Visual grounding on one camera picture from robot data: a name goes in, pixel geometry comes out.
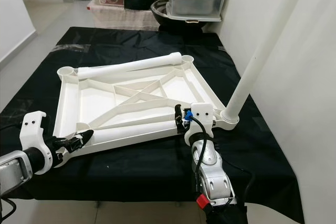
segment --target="white bracket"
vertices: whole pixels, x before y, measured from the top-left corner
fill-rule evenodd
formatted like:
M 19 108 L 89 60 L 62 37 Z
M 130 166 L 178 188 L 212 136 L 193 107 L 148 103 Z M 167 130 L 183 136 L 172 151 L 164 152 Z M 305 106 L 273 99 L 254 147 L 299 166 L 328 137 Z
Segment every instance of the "white bracket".
M 53 157 L 49 148 L 46 146 L 43 140 L 43 129 L 41 126 L 42 118 L 46 116 L 46 113 L 42 111 L 35 111 L 28 113 L 23 118 L 22 127 L 20 131 L 20 141 L 22 149 L 26 150 L 30 147 L 39 149 L 44 156 L 44 167 L 35 174 L 43 174 L 51 169 L 53 164 Z
M 213 106 L 210 103 L 206 102 L 194 102 L 190 106 L 193 117 L 202 122 L 205 132 L 210 136 L 214 137 L 212 133 L 212 124 L 213 124 Z M 197 132 L 202 132 L 201 127 L 194 121 L 190 122 L 190 128 L 184 135 L 185 143 L 190 146 L 189 138 L 191 135 Z

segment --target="white plastic rod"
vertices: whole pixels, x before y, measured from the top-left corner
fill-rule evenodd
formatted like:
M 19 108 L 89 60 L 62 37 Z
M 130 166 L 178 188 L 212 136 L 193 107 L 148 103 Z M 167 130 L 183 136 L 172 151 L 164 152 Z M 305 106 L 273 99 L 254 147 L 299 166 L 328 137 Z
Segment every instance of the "white plastic rod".
M 268 30 L 254 52 L 246 70 L 234 91 L 226 109 L 221 112 L 224 121 L 237 122 L 238 114 L 243 107 L 251 89 L 257 80 L 263 66 L 276 45 L 289 17 L 298 0 L 282 0 Z
M 155 57 L 146 60 L 138 60 L 123 64 L 110 65 L 99 68 L 78 68 L 78 78 L 86 79 L 103 74 L 135 71 L 145 68 L 155 68 L 165 65 L 180 65 L 182 63 L 182 55 L 179 52 L 173 52 L 170 55 Z
M 117 140 L 119 139 L 130 138 L 132 136 L 140 137 L 141 135 L 146 134 L 148 135 L 152 132 L 161 132 L 175 128 L 176 128 L 175 121 L 165 121 L 165 122 L 118 127 L 112 129 L 95 130 L 94 135 L 92 136 L 90 141 L 92 144 L 111 142 L 111 141 L 115 141 L 115 144 L 117 144 Z

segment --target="table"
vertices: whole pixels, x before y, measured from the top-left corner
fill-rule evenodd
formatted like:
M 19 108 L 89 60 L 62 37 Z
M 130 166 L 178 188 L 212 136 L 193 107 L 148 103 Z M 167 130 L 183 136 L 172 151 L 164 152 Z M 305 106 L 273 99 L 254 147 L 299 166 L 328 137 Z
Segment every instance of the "table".
M 0 114 L 1 127 L 41 110 L 54 125 L 63 66 L 119 64 L 179 51 L 192 55 L 204 79 L 226 105 L 239 74 L 216 34 L 71 27 Z M 270 207 L 304 223 L 296 176 L 266 122 L 249 97 L 232 131 L 214 130 L 220 154 L 256 175 L 247 202 Z M 53 132 L 50 126 L 49 135 Z M 1 155 L 20 149 L 19 130 L 0 132 Z M 71 159 L 36 175 L 10 197 L 39 200 L 193 201 L 191 151 L 180 136 Z M 241 196 L 248 174 L 223 163 Z

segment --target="black cable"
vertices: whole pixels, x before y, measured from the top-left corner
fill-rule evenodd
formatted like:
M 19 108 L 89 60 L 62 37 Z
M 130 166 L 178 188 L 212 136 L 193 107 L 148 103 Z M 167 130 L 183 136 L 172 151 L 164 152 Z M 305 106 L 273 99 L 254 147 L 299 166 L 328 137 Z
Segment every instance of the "black cable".
M 204 139 L 203 139 L 203 145 L 202 145 L 202 150 L 201 150 L 201 153 L 198 157 L 198 162 L 197 162 L 197 165 L 196 165 L 196 168 L 195 168 L 195 179 L 196 179 L 196 192 L 200 192 L 200 181 L 199 181 L 199 171 L 200 171 L 200 166 L 201 166 L 201 163 L 203 161 L 203 156 L 204 156 L 204 152 L 205 152 L 205 147 L 206 147 L 206 141 L 207 141 L 207 134 L 206 134 L 206 131 L 205 131 L 205 128 L 203 126 L 203 124 L 197 120 L 195 117 L 193 116 L 190 116 L 190 118 L 195 121 L 195 123 L 197 123 L 201 129 L 202 129 L 202 132 L 204 134 Z
M 22 125 L 22 123 L 12 123 L 12 124 L 9 124 L 9 125 L 6 125 L 6 126 L 3 126 L 0 131 L 4 130 L 4 129 L 7 129 L 7 128 L 11 128 L 11 127 L 18 127 L 20 128 Z
M 225 163 L 227 163 L 228 165 L 232 166 L 233 168 L 236 168 L 236 169 L 238 169 L 238 170 L 240 170 L 240 171 L 242 171 L 242 172 L 244 172 L 244 173 L 248 173 L 248 174 L 251 176 L 251 178 L 250 178 L 250 180 L 249 180 L 247 186 L 245 187 L 244 194 L 243 194 L 243 198 L 242 198 L 243 203 L 245 203 L 245 200 L 246 200 L 248 191 L 250 190 L 252 184 L 254 183 L 254 180 L 256 179 L 256 175 L 255 175 L 253 172 L 251 172 L 251 171 L 249 171 L 249 170 L 247 170 L 247 169 L 242 169 L 242 168 L 240 168 L 239 166 L 236 166 L 236 165 L 232 164 L 231 162 L 229 162 L 228 160 L 226 160 L 226 159 L 223 158 L 223 157 L 222 157 L 222 160 L 223 160 Z
M 12 206 L 12 210 L 6 214 L 4 217 L 1 218 L 1 222 L 3 222 L 5 219 L 7 219 L 9 216 L 11 216 L 15 211 L 16 211 L 16 204 L 11 201 L 10 199 L 3 199 L 5 202 L 7 202 L 8 204 L 10 204 Z
M 227 201 L 227 203 L 225 203 L 224 207 L 228 206 L 228 205 L 231 203 L 232 200 L 233 200 L 233 198 L 230 198 L 230 199 Z

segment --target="clear plastic storage box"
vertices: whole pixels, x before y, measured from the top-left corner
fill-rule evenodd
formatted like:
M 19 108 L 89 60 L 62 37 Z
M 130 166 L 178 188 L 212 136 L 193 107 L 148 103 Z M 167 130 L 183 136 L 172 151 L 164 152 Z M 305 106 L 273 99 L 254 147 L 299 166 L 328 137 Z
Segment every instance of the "clear plastic storage box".
M 169 15 L 175 19 L 220 21 L 224 0 L 169 0 Z

